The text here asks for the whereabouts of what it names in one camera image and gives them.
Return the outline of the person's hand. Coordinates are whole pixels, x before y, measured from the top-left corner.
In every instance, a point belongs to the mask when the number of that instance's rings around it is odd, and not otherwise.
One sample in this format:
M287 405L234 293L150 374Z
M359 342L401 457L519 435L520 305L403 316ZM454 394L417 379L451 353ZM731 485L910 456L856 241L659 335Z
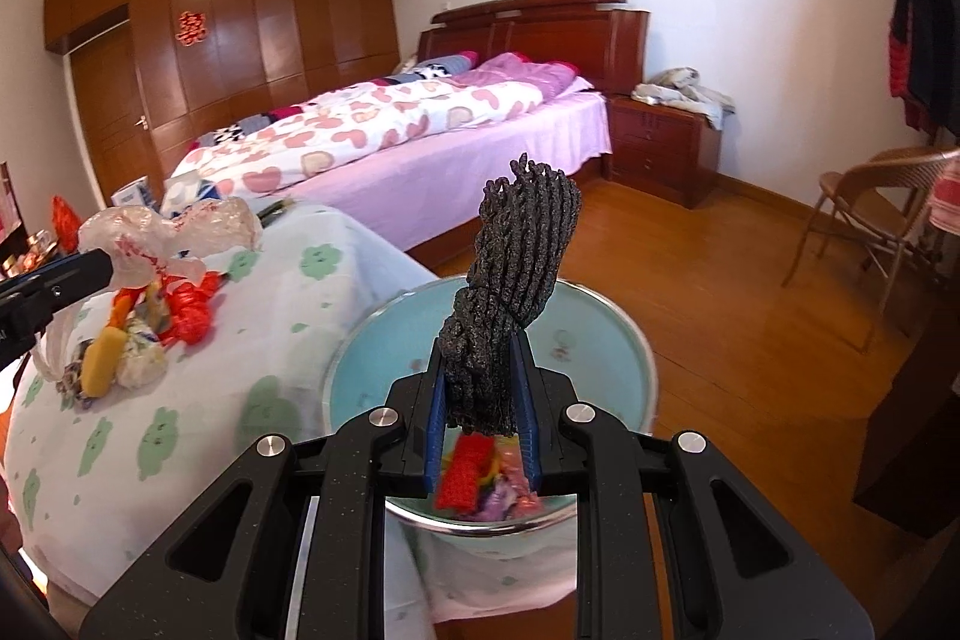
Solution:
M23 535L18 518L10 507L10 493L5 481L0 481L0 542L3 551L16 554L23 546Z

